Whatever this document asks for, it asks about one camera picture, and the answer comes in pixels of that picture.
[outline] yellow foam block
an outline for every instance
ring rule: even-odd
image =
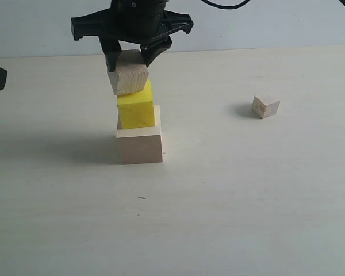
[[[145,128],[156,125],[154,96],[148,80],[141,92],[117,97],[120,123],[123,129]]]

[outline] black cable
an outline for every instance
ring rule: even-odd
[[[211,1],[209,0],[201,0],[203,3],[206,3],[207,5],[210,5],[210,6],[213,6],[213,7],[216,7],[218,9],[221,9],[221,10],[236,10],[246,4],[249,3],[250,0],[244,0],[242,3],[240,4],[237,4],[237,5],[234,5],[234,6],[224,6],[224,5],[219,5],[219,4],[216,4],[216,3],[212,3]]]

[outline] block tower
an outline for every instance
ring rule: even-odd
[[[116,138],[123,164],[162,162],[160,106],[154,104],[148,68],[139,50],[122,51],[108,71],[117,97]]]

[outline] large wooden block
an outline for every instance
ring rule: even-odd
[[[155,125],[154,95],[151,81],[141,92],[117,96],[120,123],[123,129],[145,128]]]
[[[114,72],[108,72],[115,95],[127,95],[143,90],[148,79],[148,68],[139,50],[122,51]]]
[[[162,158],[162,131],[160,106],[154,106],[156,125],[146,128],[121,129],[120,120],[116,138],[123,164],[159,163]]]
[[[252,110],[262,119],[277,114],[280,102],[271,96],[254,97]]]

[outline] table surface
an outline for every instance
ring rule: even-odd
[[[0,66],[0,275],[345,276],[345,46],[162,55],[132,166],[103,56]]]

